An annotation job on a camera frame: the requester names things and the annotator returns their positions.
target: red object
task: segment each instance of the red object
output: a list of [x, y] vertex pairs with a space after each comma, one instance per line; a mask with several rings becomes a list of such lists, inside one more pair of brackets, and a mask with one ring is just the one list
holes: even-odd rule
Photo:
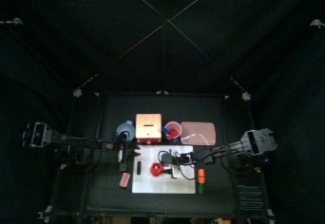
[[197, 183], [203, 184], [205, 182], [205, 171], [203, 168], [197, 170]]
[[177, 131], [173, 129], [169, 129], [169, 134], [167, 136], [167, 140], [172, 140], [173, 138], [176, 138], [177, 135], [179, 135]]
[[128, 179], [129, 179], [129, 174], [128, 173], [122, 173], [121, 179], [120, 179], [120, 182], [118, 182], [118, 186], [121, 188], [126, 187]]
[[153, 162], [150, 167], [149, 167], [149, 173], [153, 177], [157, 177], [163, 173], [163, 166]]

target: table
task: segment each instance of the table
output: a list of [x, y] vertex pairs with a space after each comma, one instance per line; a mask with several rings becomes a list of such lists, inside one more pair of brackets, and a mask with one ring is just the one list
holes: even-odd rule
[[[243, 132], [253, 128], [248, 103], [240, 96], [100, 94], [76, 100], [66, 132], [110, 140], [116, 126], [124, 121], [134, 122], [137, 113], [161, 114], [161, 125], [168, 121], [205, 121], [215, 126], [216, 144], [237, 141]], [[193, 146], [193, 150], [205, 146]], [[207, 173], [205, 193], [132, 194], [117, 186], [114, 153], [90, 153], [94, 167], [85, 174], [70, 174], [60, 170], [50, 203], [51, 216], [73, 215], [81, 223], [92, 215], [125, 215], [156, 217], [229, 217], [244, 218], [244, 210], [236, 202], [240, 179], [232, 177], [221, 167], [220, 160], [212, 165], [200, 165]], [[261, 186], [261, 209], [267, 206], [261, 177], [252, 177]]]

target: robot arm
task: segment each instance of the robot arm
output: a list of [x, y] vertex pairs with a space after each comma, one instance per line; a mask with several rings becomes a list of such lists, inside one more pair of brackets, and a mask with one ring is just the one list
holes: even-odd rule
[[180, 154], [179, 157], [173, 157], [169, 154], [161, 154], [161, 163], [173, 165], [189, 165], [196, 162], [204, 164], [212, 164], [216, 158], [231, 154], [245, 154], [251, 158], [256, 155], [261, 155], [265, 152], [271, 152], [276, 149], [278, 144], [272, 138], [272, 132], [268, 129], [245, 131], [237, 142], [228, 145], [215, 146], [207, 150], [192, 151], [185, 154]]

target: black ceiling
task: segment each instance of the black ceiling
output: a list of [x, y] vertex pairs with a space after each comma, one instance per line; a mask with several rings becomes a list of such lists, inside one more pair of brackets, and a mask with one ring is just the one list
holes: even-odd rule
[[2, 0], [6, 32], [68, 90], [253, 92], [310, 40], [323, 0]]

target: small block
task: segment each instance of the small block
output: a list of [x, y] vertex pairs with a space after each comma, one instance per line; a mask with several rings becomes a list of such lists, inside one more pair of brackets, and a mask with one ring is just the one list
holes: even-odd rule
[[128, 179], [129, 179], [129, 174], [128, 173], [122, 173], [121, 179], [120, 179], [120, 182], [118, 182], [118, 186], [121, 188], [125, 188], [126, 187]]

